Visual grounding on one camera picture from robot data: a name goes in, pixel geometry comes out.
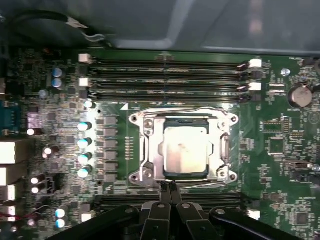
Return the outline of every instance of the green circuit board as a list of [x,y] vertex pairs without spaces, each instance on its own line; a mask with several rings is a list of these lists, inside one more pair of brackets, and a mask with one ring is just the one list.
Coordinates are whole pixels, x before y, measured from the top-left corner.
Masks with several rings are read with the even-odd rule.
[[[86,53],[104,60],[155,61],[170,58],[173,61],[242,63],[250,59],[262,59],[261,90],[256,91],[256,100],[238,102],[181,102],[161,103],[157,101],[115,101],[97,100],[96,108],[84,108],[85,99],[79,91],[78,54]],[[259,199],[257,210],[260,220],[278,229],[303,239],[313,239],[320,229],[320,186],[309,181],[304,175],[293,177],[284,161],[302,160],[320,163],[320,105],[319,95],[313,94],[312,105],[293,108],[288,101],[288,93],[296,83],[319,84],[319,75],[314,67],[302,66],[302,58],[289,56],[256,56],[241,54],[156,52],[131,50],[85,50],[55,51],[56,58],[46,59],[42,51],[33,49],[12,50],[12,75],[24,86],[24,97],[15,99],[21,104],[22,116],[28,118],[29,107],[39,109],[39,124],[45,134],[35,136],[38,146],[37,156],[30,161],[31,175],[41,172],[64,173],[64,187],[52,196],[51,209],[36,227],[24,227],[30,239],[45,239],[60,229],[55,228],[54,211],[61,204],[72,205],[68,215],[71,227],[81,222],[81,204],[90,201],[97,194],[137,195],[141,188],[132,185],[128,176],[139,168],[139,129],[129,121],[135,112],[155,107],[224,108],[239,117],[239,122],[231,129],[230,165],[237,173],[238,180],[225,187],[206,188],[201,191],[242,192],[251,198]],[[51,86],[52,69],[60,68],[65,73],[63,88]],[[282,69],[290,70],[283,77]],[[46,96],[39,97],[45,90]],[[117,170],[105,181],[99,178],[104,170],[99,143],[106,139],[98,135],[104,128],[99,120],[116,117],[116,122],[108,126],[116,129],[117,134],[107,137],[116,140]],[[21,132],[26,128],[22,121]],[[94,129],[89,133],[79,133],[79,122],[92,122]],[[86,179],[78,177],[81,165],[77,157],[81,150],[77,140],[94,135],[95,168]],[[59,154],[43,159],[45,145],[58,145]],[[29,206],[34,198],[28,196]]]

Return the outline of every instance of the gray metal panel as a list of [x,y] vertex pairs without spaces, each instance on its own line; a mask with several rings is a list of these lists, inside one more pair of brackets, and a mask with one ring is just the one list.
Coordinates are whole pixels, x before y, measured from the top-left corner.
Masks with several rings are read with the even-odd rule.
[[[95,26],[121,49],[320,54],[319,0],[3,0],[21,9],[69,14]],[[76,30],[34,20],[20,32],[42,45],[88,44]],[[21,44],[17,39],[12,41]]]

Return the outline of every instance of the cpu socket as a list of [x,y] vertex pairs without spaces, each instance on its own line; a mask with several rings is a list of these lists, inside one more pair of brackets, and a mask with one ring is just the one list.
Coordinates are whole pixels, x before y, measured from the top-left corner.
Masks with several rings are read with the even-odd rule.
[[237,180],[229,170],[230,127],[237,115],[213,107],[148,108],[129,121],[140,133],[140,167],[129,176],[132,184],[154,188],[176,181],[182,188],[218,188]]

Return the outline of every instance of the wire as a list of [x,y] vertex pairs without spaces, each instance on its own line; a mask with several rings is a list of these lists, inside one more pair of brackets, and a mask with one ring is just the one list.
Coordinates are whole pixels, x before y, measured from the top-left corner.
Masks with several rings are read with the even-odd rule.
[[45,10],[27,10],[16,14],[15,16],[11,17],[7,20],[5,24],[5,28],[9,31],[16,32],[16,27],[25,22],[30,20],[55,20],[59,22],[63,22],[73,28],[76,28],[82,32],[84,37],[93,43],[103,42],[105,40],[105,36],[98,31],[95,30],[94,27],[88,26],[86,24],[82,24],[78,20],[66,16],[64,14],[52,11],[45,11]]
[[27,215],[24,215],[24,216],[19,216],[19,215],[11,215],[11,214],[7,214],[7,213],[3,213],[3,212],[0,212],[0,218],[15,218],[16,221],[18,220],[21,220],[21,219],[29,219],[29,218],[33,218],[35,216],[35,214],[39,214],[39,215],[42,215],[40,212],[38,212],[40,209],[42,208],[51,208],[49,205],[43,205],[39,208],[37,208],[36,210],[34,210],[33,212],[31,213],[28,213]]

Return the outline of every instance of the electrolytic capacitor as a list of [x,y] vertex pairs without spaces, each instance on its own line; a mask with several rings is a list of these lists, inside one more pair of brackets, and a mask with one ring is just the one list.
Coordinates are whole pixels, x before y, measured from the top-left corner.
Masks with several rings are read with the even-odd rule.
[[78,141],[78,146],[81,149],[84,149],[84,148],[88,147],[90,144],[92,144],[92,139],[89,138],[89,137],[80,139]]
[[58,219],[62,219],[66,216],[68,211],[69,211],[68,206],[63,204],[55,211],[55,216]]
[[31,178],[31,183],[32,184],[38,184],[38,183],[44,181],[45,179],[46,179],[46,175],[41,173],[38,176]]
[[86,165],[78,171],[78,176],[85,179],[92,172],[92,166]]
[[59,218],[55,221],[55,226],[58,228],[58,229],[63,229],[68,223],[68,217],[65,216],[63,218]]
[[43,189],[46,188],[46,183],[44,181],[42,182],[39,182],[36,186],[34,186],[32,189],[31,189],[31,192],[33,194],[37,194],[39,193],[40,191],[42,191]]
[[82,153],[80,156],[78,156],[78,162],[81,165],[87,165],[88,161],[92,158],[92,153],[91,152],[85,152]]
[[34,219],[29,219],[26,224],[29,226],[29,227],[34,227],[36,225],[36,221]]
[[60,78],[55,78],[51,82],[52,87],[56,89],[60,89],[62,87],[62,80]]
[[92,124],[87,121],[83,121],[78,124],[78,130],[82,132],[90,130],[91,128],[92,128]]
[[51,155],[51,154],[56,154],[57,152],[59,152],[59,150],[60,150],[59,147],[55,145],[51,147],[46,147],[43,152],[47,155]]
[[26,134],[28,134],[29,136],[38,136],[44,134],[44,132],[41,128],[29,128],[26,131]]
[[61,70],[61,68],[58,68],[58,67],[52,70],[52,76],[54,76],[55,78],[61,78],[63,73],[64,72]]
[[48,92],[46,90],[40,90],[38,95],[39,95],[39,98],[45,99],[48,96]]
[[86,109],[94,109],[96,107],[96,104],[90,100],[85,101],[83,105]]

